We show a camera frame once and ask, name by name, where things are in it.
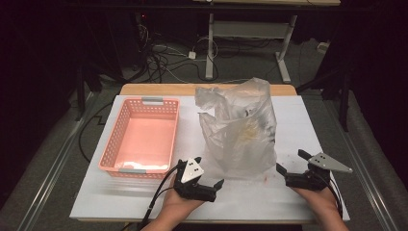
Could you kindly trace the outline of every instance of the basket handle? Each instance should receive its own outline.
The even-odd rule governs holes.
[[[119,172],[123,172],[123,173],[146,174],[146,169],[120,168],[120,169],[119,169]]]
[[[160,104],[163,104],[163,98],[162,98],[162,97],[144,96],[144,97],[141,98],[141,102],[142,102],[143,104],[145,104],[145,103],[147,103],[147,104],[149,104],[149,103],[153,103],[153,104],[160,103]]]

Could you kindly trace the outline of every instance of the white desk frame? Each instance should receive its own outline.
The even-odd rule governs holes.
[[[285,54],[296,22],[297,15],[291,17],[290,23],[265,23],[265,22],[241,22],[241,21],[214,21],[214,14],[210,13],[208,32],[208,56],[206,62],[206,79],[213,79],[214,70],[214,37],[239,37],[260,39],[284,39],[282,50],[275,53],[276,61],[282,80],[285,84],[291,83],[288,69],[285,65]]]
[[[338,6],[340,0],[214,0],[220,3],[247,3],[247,4],[280,4],[280,5],[316,5],[316,6]],[[208,32],[208,56],[206,63],[206,79],[214,78],[214,37],[239,37],[260,39],[283,39],[282,50],[275,53],[275,58],[285,84],[291,83],[288,69],[285,65],[285,55],[291,41],[294,24],[297,15],[292,15],[289,23],[265,23],[265,22],[243,22],[243,21],[215,21],[214,14],[210,13]]]

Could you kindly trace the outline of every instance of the white table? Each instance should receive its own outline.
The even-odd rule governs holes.
[[[114,178],[98,168],[99,159],[115,122],[115,115],[125,97],[126,95],[120,95],[115,100],[72,208],[71,218],[87,221],[141,220],[160,183],[158,180]],[[187,160],[189,157],[202,156],[205,142],[198,122],[197,112],[200,112],[200,109],[194,105],[193,96],[170,97],[177,97],[181,101],[172,161],[174,166],[178,159]],[[297,149],[315,155],[321,151],[321,147],[302,98],[272,96],[272,103],[277,119],[277,162],[288,172],[303,172],[307,169],[307,162],[297,156]],[[200,184],[206,185],[210,181],[204,174]],[[162,201],[163,196],[156,202],[151,218],[158,215]],[[313,220],[305,201],[285,186],[283,176],[273,168],[266,175],[265,181],[225,180],[223,188],[217,192],[216,201],[205,203],[193,211],[186,221],[301,224]],[[346,208],[344,220],[349,220]]]

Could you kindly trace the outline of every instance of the human hand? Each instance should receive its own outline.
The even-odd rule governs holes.
[[[174,180],[175,175],[171,178],[170,188],[173,187]],[[201,200],[182,198],[176,190],[170,189],[166,192],[161,212],[142,231],[170,231],[203,203],[204,201]]]
[[[291,189],[307,201],[322,230],[348,230],[337,210],[336,199],[327,187],[322,191],[309,191],[300,188]]]

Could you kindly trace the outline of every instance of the plastic bag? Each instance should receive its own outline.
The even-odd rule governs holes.
[[[257,78],[229,90],[195,90],[206,141],[203,168],[214,177],[254,179],[276,164],[276,118],[269,82]]]

